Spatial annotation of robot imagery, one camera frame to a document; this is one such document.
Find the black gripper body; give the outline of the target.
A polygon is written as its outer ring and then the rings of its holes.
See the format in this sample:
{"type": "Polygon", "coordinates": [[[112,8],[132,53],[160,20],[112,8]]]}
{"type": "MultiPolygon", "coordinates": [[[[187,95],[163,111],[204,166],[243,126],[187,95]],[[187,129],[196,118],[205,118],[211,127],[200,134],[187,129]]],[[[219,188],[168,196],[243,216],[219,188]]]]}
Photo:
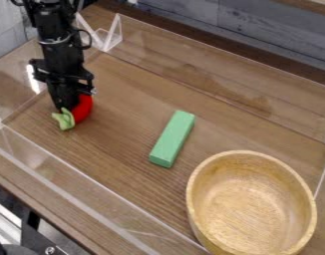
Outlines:
{"type": "Polygon", "coordinates": [[[60,96],[84,94],[92,96],[96,93],[93,86],[93,74],[84,68],[77,67],[68,72],[50,71],[42,59],[32,59],[29,64],[33,68],[33,78],[49,86],[60,96]]]}

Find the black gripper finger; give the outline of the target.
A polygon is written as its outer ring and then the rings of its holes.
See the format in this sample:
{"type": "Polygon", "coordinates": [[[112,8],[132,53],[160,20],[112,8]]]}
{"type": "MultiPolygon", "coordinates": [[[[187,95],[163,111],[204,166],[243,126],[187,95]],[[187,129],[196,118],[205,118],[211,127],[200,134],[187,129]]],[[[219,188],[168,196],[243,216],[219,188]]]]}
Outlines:
{"type": "Polygon", "coordinates": [[[49,84],[48,91],[57,110],[70,108],[70,93],[65,84],[49,84]]]}
{"type": "Polygon", "coordinates": [[[70,110],[80,102],[80,96],[86,96],[89,89],[85,85],[77,84],[70,88],[68,109],[70,110]]]}

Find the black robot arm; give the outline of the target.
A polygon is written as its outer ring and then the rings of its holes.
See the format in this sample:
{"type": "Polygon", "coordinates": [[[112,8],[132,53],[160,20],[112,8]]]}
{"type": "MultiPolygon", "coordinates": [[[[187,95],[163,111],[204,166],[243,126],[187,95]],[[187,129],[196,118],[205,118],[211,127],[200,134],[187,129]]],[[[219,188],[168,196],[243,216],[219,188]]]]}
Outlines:
{"type": "Polygon", "coordinates": [[[81,33],[74,25],[77,6],[69,0],[20,0],[30,25],[37,31],[42,58],[30,59],[33,79],[46,85],[53,105],[70,110],[81,101],[80,95],[93,92],[93,74],[84,68],[81,33]]]}

